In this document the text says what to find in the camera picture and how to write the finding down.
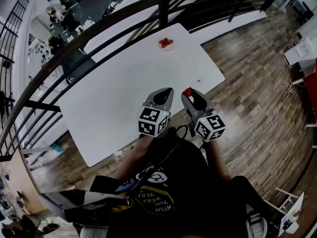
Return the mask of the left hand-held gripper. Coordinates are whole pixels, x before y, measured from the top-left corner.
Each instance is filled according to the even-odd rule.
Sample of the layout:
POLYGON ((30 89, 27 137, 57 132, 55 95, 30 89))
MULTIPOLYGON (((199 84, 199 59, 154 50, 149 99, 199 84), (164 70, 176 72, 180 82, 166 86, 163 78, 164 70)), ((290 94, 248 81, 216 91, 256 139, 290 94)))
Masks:
POLYGON ((157 137, 162 133, 168 124, 173 96, 172 88, 161 88, 148 96, 148 100, 143 103, 143 110, 138 119, 140 134, 157 137), (166 101, 166 103, 157 105, 154 101, 166 101))

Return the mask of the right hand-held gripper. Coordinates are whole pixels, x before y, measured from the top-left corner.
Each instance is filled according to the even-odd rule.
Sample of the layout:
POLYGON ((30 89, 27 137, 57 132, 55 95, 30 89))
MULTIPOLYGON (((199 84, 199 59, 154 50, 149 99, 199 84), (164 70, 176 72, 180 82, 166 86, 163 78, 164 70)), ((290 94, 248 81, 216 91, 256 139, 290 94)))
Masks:
POLYGON ((193 112, 194 108, 206 108, 207 101, 204 95, 196 89, 191 89, 190 98, 184 93, 181 94, 181 101, 187 113, 191 114, 189 129, 192 136, 199 136, 203 142, 210 142, 221 137, 226 129, 226 125, 215 109, 206 109, 193 112))

